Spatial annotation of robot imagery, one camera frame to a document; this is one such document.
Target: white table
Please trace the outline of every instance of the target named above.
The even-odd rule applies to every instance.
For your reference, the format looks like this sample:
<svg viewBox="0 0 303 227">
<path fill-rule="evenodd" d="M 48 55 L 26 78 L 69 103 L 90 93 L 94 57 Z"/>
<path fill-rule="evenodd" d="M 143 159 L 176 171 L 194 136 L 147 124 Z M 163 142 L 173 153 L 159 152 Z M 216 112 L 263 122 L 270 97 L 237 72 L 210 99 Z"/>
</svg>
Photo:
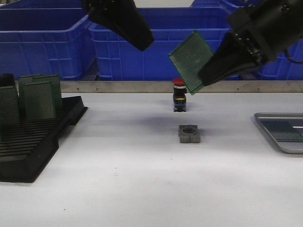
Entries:
<svg viewBox="0 0 303 227">
<path fill-rule="evenodd" d="M 253 115 L 303 113 L 303 94 L 81 94 L 89 110 L 33 184 L 0 183 L 1 227 L 302 227 L 303 155 Z M 200 144 L 178 126 L 198 125 Z"/>
</svg>

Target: silver tray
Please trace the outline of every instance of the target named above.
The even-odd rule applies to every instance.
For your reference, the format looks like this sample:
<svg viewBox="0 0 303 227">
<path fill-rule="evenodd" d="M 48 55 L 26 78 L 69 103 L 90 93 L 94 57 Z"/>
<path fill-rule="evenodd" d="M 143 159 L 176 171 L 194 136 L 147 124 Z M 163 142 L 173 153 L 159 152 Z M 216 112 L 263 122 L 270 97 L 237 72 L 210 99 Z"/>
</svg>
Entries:
<svg viewBox="0 0 303 227">
<path fill-rule="evenodd" d="M 303 154 L 303 113 L 256 113 L 255 119 L 279 149 Z"/>
</svg>

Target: black tray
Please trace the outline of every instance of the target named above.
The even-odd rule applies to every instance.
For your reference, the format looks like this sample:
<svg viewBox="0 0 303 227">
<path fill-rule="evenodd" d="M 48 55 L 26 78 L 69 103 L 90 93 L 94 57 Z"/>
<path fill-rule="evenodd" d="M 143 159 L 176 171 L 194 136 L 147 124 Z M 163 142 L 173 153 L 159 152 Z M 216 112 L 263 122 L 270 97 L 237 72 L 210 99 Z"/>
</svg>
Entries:
<svg viewBox="0 0 303 227">
<path fill-rule="evenodd" d="M 32 183 L 39 176 L 59 148 L 60 132 L 76 125 L 87 110 L 80 96 L 62 100 L 63 110 L 54 120 L 21 120 L 1 130 L 0 181 Z"/>
</svg>

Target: black cable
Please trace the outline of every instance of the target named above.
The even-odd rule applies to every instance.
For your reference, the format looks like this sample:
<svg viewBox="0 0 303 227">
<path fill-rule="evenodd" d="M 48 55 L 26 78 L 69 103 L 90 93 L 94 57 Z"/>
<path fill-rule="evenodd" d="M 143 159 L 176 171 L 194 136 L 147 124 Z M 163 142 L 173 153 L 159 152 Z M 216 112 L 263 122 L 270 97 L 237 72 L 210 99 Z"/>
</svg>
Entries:
<svg viewBox="0 0 303 227">
<path fill-rule="evenodd" d="M 292 58 L 292 56 L 290 56 L 290 53 L 289 53 L 288 49 L 287 49 L 287 50 L 284 50 L 284 54 L 285 54 L 285 57 L 286 57 L 289 61 L 291 61 L 292 63 L 303 64 L 303 61 L 295 61 L 295 60 Z"/>
</svg>

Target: red button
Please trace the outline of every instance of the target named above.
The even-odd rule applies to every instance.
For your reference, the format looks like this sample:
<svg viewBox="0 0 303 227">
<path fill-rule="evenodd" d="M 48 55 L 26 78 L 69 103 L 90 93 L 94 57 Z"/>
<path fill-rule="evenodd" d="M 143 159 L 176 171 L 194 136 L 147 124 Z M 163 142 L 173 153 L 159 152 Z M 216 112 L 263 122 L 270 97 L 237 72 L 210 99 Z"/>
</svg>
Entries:
<svg viewBox="0 0 303 227">
<path fill-rule="evenodd" d="M 178 87 L 185 86 L 185 83 L 184 83 L 184 81 L 182 80 L 181 77 L 174 78 L 174 79 L 172 80 L 172 82 L 173 82 L 176 86 L 178 86 Z"/>
</svg>

